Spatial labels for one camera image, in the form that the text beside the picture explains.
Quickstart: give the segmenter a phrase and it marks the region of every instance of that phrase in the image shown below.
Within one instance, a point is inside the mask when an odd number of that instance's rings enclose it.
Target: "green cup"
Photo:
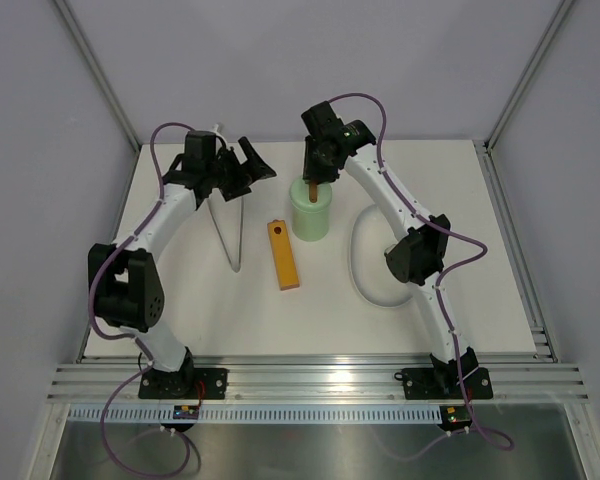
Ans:
[[[331,185],[318,185],[318,200],[309,200],[309,184],[302,177],[296,178],[289,189],[293,205],[291,229],[296,237],[305,242],[315,242],[329,231],[329,205],[331,205]]]

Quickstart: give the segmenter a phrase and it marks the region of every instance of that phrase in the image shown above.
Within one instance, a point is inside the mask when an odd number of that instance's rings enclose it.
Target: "white tabletop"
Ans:
[[[371,201],[344,172],[333,184],[328,235],[315,243],[290,235],[300,288],[279,290],[267,223],[286,220],[291,230],[288,189],[301,173],[304,143],[254,147],[278,176],[256,183],[253,193],[245,197],[242,269],[234,273],[229,267],[209,211],[201,207],[182,225],[158,262],[166,298],[161,321],[170,325],[194,355],[428,353],[429,339],[415,302],[397,309],[374,307],[352,286],[347,263],[351,228]],[[182,145],[157,146],[163,172],[182,149]],[[387,141],[384,156],[434,215],[445,213],[454,230],[489,246],[484,259],[445,280],[455,316],[475,350],[535,352],[472,142]],[[145,145],[121,231],[135,225],[156,192]],[[239,200],[224,203],[215,193],[212,201],[229,249],[237,258]],[[475,247],[451,239],[445,264],[474,252]],[[382,251],[370,255],[383,262]],[[106,325],[105,329],[113,330]],[[107,342],[93,334],[85,350],[86,356],[135,354],[137,349],[129,341]]]

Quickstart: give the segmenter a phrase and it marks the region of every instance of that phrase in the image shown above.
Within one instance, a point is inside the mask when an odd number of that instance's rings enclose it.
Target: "purple cable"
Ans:
[[[100,438],[102,439],[102,446],[104,447],[105,451],[107,452],[107,455],[109,455],[109,458],[111,458],[111,460],[113,461],[113,463],[115,463],[120,469],[124,470],[125,472],[130,473],[130,474],[135,475],[135,476],[140,477],[140,478],[149,478],[149,479],[173,478],[173,477],[175,477],[177,475],[180,475],[180,473],[186,468],[187,464],[189,463],[189,459],[191,458],[190,440],[183,433],[178,432],[177,430],[172,430],[171,431],[172,434],[175,434],[184,443],[184,446],[185,446],[185,449],[186,449],[184,460],[182,461],[182,464],[178,468],[176,468],[172,472],[164,473],[164,474],[145,473],[145,472],[141,472],[139,470],[136,470],[134,468],[129,467],[128,465],[126,465],[125,463],[123,463],[116,456],[116,453],[113,451],[113,449],[109,445],[109,442],[107,441],[107,434],[106,434],[106,429],[105,429],[105,418],[107,416],[107,412],[109,411],[109,407],[111,406],[111,403],[116,398],[116,396],[127,385],[129,385],[131,382],[133,382],[136,378],[144,375],[146,372],[148,372],[149,370],[151,370],[151,364],[152,364],[151,360],[153,360],[153,359],[151,357],[149,357],[149,360],[150,360],[149,361],[149,365],[147,365],[145,368],[143,368],[139,372],[133,374],[127,380],[125,380],[124,382],[122,382],[118,386],[118,388],[116,388],[113,391],[113,393],[111,394],[111,396],[107,400],[107,403],[105,403],[104,408],[102,409],[102,414],[100,415]],[[154,432],[155,433],[162,433],[162,430],[154,430]]]
[[[456,435],[461,435],[463,433],[466,433],[466,434],[478,433],[478,429],[475,426],[469,428],[469,431],[466,431],[464,429],[463,430],[454,430],[452,432],[449,432],[449,434],[440,435],[439,437],[434,438],[433,440],[431,440],[431,442],[429,442],[427,445],[425,445],[419,452],[416,452],[413,455],[408,455],[408,456],[404,457],[402,455],[397,454],[396,452],[391,450],[389,447],[387,447],[382,442],[382,440],[380,440],[380,437],[378,437],[378,433],[375,431],[375,429],[371,425],[369,425],[369,429],[371,430],[371,434],[373,435],[374,442],[376,443],[376,445],[378,447],[380,447],[380,449],[383,451],[383,453],[387,457],[391,458],[392,460],[395,460],[396,462],[403,462],[403,463],[408,463],[408,462],[413,462],[414,460],[418,460],[425,453],[427,453],[429,450],[431,450],[433,447],[435,447],[438,443],[440,443],[443,440],[446,440],[447,438],[450,438],[450,437],[453,437]],[[498,435],[498,436],[505,438],[508,441],[511,441],[510,437],[503,432],[494,430],[493,428],[489,428],[489,427],[482,427],[482,429],[492,435]]]
[[[120,340],[121,338],[133,338],[133,335],[130,333],[120,333],[118,335],[108,335],[102,331],[102,329],[98,326],[98,322],[96,321],[96,312],[95,312],[95,301],[96,301],[96,289],[98,288],[98,284],[100,280],[102,280],[102,276],[104,272],[106,272],[109,265],[111,265],[114,260],[120,255],[127,246],[134,240],[134,238],[144,230],[144,227],[148,225],[148,223],[156,216],[158,210],[162,206],[162,202],[164,200],[164,183],[162,182],[162,174],[160,172],[160,165],[158,164],[158,157],[156,155],[156,137],[158,133],[166,127],[182,127],[187,130],[193,130],[189,125],[180,122],[167,122],[160,125],[153,131],[151,135],[151,140],[149,141],[149,149],[151,151],[151,159],[153,160],[153,167],[156,169],[156,175],[158,176],[158,201],[156,201],[155,205],[146,216],[146,218],[138,225],[133,232],[133,235],[130,235],[124,242],[118,245],[111,255],[104,261],[104,263],[100,266],[96,275],[93,277],[93,282],[91,282],[91,287],[89,288],[89,300],[88,300],[88,312],[89,312],[89,324],[94,332],[105,340]]]
[[[129,448],[131,448],[132,446],[134,446],[136,443],[138,443],[140,440],[142,440],[145,437],[150,437],[152,435],[155,435],[157,433],[156,429],[149,429],[149,430],[145,430],[143,432],[140,432],[139,434],[137,434],[135,437],[131,438],[131,440],[128,440],[122,447],[120,447],[116,452],[114,452],[116,454],[116,456],[126,450],[128,450]],[[202,468],[202,457],[200,456],[200,452],[198,451],[198,447],[196,447],[196,444],[193,443],[193,441],[189,438],[186,437],[187,439],[187,443],[189,444],[189,446],[191,447],[191,451],[195,454],[196,459],[197,459],[197,467],[196,470],[194,472],[192,472],[193,475],[197,474],[200,469]],[[106,457],[100,459],[100,460],[94,460],[94,461],[87,461],[84,458],[84,455],[80,453],[80,451],[78,451],[78,456],[80,457],[80,459],[82,460],[82,463],[84,464],[85,467],[96,467],[98,465],[102,465],[104,463],[107,462],[111,462],[111,457],[109,456],[109,454],[106,454]]]
[[[329,100],[329,103],[333,103],[337,100],[342,100],[344,98],[353,98],[353,97],[361,97],[361,98],[366,98],[367,100],[371,100],[380,109],[380,114],[382,115],[382,127],[380,128],[380,135],[378,135],[378,142],[376,144],[376,156],[378,159],[378,165],[382,169],[382,167],[384,167],[384,165],[385,165],[385,162],[382,159],[382,141],[384,140],[384,135],[387,130],[387,112],[386,112],[384,106],[382,105],[382,103],[380,103],[380,100],[378,100],[377,98],[375,98],[371,95],[368,95],[366,93],[345,93],[343,95],[338,95],[336,97],[333,97],[331,100]],[[402,194],[402,192],[400,192],[400,189],[393,182],[393,180],[391,179],[389,174],[386,171],[382,171],[382,176],[389,184],[389,187],[391,187],[391,190],[393,190],[393,192],[398,196],[398,198],[402,201],[402,203],[404,203],[404,205],[407,207],[407,209],[409,209],[409,211],[411,212],[411,215],[414,218],[417,218],[424,224],[429,225],[431,228],[434,228],[435,230],[437,230],[445,235],[457,238],[458,240],[462,240],[463,242],[470,243],[471,245],[475,245],[476,247],[480,248],[480,252],[478,254],[474,255],[473,257],[470,257],[470,258],[467,258],[460,262],[454,263],[450,267],[444,269],[438,276],[438,280],[436,281],[436,287],[440,287],[440,285],[442,284],[442,280],[447,276],[447,274],[451,273],[456,268],[460,268],[464,265],[475,262],[476,260],[481,259],[482,257],[484,257],[487,254],[489,249],[487,248],[487,246],[484,243],[480,242],[479,240],[475,240],[475,239],[467,237],[465,235],[461,235],[459,233],[452,232],[451,230],[447,230],[446,228],[440,227],[440,226],[436,225],[435,223],[431,222],[428,218],[425,218],[422,215],[420,215],[418,213],[417,209],[411,204],[411,202]],[[440,310],[442,311],[442,316],[444,317],[445,322],[447,323],[447,326],[449,327],[449,331],[451,332],[452,337],[453,337],[453,346],[454,346],[455,355],[456,355],[456,363],[458,366],[458,379],[460,380],[459,381],[460,391],[462,392],[462,398],[464,400],[465,406],[467,407],[467,411],[469,412],[471,420],[473,421],[472,429],[474,431],[478,432],[490,445],[494,446],[495,448],[497,448],[499,450],[504,450],[504,451],[511,451],[515,448],[515,443],[509,435],[507,435],[506,433],[501,432],[499,430],[482,427],[480,425],[480,423],[478,422],[475,412],[473,411],[473,406],[471,405],[471,402],[469,400],[469,396],[467,395],[467,389],[465,388],[465,385],[464,385],[464,380],[463,380],[464,375],[462,373],[462,365],[460,364],[460,359],[461,359],[462,354],[460,352],[460,344],[458,342],[458,337],[455,333],[455,328],[454,328],[453,322],[451,321],[449,312],[447,312],[447,308],[444,304],[444,300],[442,299],[442,293],[440,293],[439,289],[436,290],[436,298],[438,299],[438,304],[440,305]],[[500,443],[497,443],[495,440],[493,440],[493,438],[492,438],[493,435],[497,435],[499,437],[504,438],[508,442],[508,444],[502,445]]]

